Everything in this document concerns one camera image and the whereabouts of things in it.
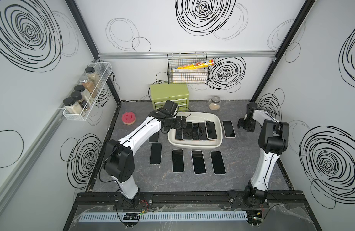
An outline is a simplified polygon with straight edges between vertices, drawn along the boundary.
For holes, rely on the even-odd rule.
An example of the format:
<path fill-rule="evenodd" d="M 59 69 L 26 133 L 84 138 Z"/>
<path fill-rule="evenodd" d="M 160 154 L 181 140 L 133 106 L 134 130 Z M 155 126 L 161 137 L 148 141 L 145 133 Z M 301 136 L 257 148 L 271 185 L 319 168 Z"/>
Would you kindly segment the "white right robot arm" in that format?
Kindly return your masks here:
<path fill-rule="evenodd" d="M 239 119 L 237 127 L 254 132 L 256 124 L 261 126 L 258 138 L 260 156 L 255 173 L 245 187 L 243 200 L 248 207 L 265 203 L 273 168 L 288 148 L 289 124 L 275 119 L 256 103 L 248 103 L 246 115 Z"/>

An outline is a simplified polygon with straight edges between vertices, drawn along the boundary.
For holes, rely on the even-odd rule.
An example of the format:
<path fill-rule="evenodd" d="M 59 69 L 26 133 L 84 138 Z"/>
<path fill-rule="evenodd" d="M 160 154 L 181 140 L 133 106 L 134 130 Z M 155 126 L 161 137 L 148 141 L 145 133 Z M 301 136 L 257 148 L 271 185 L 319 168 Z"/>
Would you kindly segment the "white plastic storage box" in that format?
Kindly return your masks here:
<path fill-rule="evenodd" d="M 222 125 L 219 117 L 211 113 L 203 112 L 178 112 L 178 116 L 186 116 L 187 122 L 205 123 L 211 121 L 215 124 L 217 139 L 211 141 L 201 140 L 176 140 L 176 130 L 171 129 L 168 134 L 168 141 L 176 148 L 196 149 L 196 150 L 213 150 L 221 146 L 223 139 Z"/>

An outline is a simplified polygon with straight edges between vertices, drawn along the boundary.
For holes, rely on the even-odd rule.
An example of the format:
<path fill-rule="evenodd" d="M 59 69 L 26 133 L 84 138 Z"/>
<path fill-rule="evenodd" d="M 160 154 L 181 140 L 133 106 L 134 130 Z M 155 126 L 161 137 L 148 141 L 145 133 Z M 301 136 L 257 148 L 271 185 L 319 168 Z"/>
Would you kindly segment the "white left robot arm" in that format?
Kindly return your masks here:
<path fill-rule="evenodd" d="M 186 116 L 177 113 L 178 104 L 167 100 L 162 108 L 150 112 L 131 133 L 117 141 L 107 142 L 102 168 L 118 185 L 121 195 L 129 204 L 135 205 L 136 198 L 140 196 L 140 189 L 133 177 L 134 155 L 158 131 L 186 128 Z"/>

